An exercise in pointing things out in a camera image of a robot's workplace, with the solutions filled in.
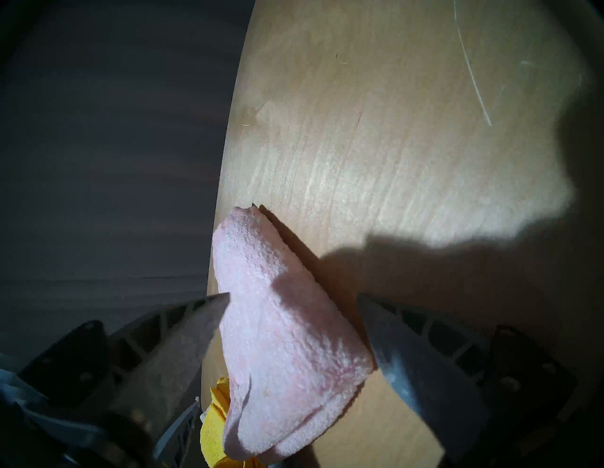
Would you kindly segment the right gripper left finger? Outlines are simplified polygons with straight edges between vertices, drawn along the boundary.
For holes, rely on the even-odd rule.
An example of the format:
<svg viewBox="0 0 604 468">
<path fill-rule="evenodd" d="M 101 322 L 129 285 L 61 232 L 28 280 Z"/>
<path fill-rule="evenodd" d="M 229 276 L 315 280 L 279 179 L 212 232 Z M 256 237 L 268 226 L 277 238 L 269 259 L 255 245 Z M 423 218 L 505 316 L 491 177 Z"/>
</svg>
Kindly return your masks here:
<svg viewBox="0 0 604 468">
<path fill-rule="evenodd" d="M 153 310 L 113 334 L 90 320 L 74 328 L 16 375 L 17 404 L 51 437 L 86 447 L 129 424 L 132 411 L 150 438 L 176 414 L 230 303 L 220 293 Z"/>
</svg>

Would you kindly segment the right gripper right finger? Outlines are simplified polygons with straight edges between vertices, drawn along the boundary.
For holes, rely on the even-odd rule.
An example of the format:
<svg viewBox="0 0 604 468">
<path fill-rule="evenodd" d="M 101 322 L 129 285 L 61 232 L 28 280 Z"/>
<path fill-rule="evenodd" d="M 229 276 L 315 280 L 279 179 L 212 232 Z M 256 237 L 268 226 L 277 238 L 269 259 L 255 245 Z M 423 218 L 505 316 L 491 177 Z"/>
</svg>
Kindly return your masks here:
<svg viewBox="0 0 604 468">
<path fill-rule="evenodd" d="M 366 293 L 357 308 L 375 361 L 430 428 L 451 467 L 505 467 L 552 422 L 577 379 L 525 333 L 497 325 L 486 339 L 431 310 Z"/>
</svg>

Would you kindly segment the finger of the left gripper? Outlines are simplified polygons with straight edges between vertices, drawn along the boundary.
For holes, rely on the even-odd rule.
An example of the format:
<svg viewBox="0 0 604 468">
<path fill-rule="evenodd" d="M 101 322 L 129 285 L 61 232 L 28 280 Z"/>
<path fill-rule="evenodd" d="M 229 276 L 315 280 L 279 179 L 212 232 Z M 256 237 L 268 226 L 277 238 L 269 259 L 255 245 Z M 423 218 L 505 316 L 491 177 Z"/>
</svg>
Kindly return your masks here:
<svg viewBox="0 0 604 468">
<path fill-rule="evenodd" d="M 199 419 L 199 398 L 166 429 L 157 441 L 153 452 L 155 467 L 183 467 L 194 439 L 194 427 Z"/>
</svg>

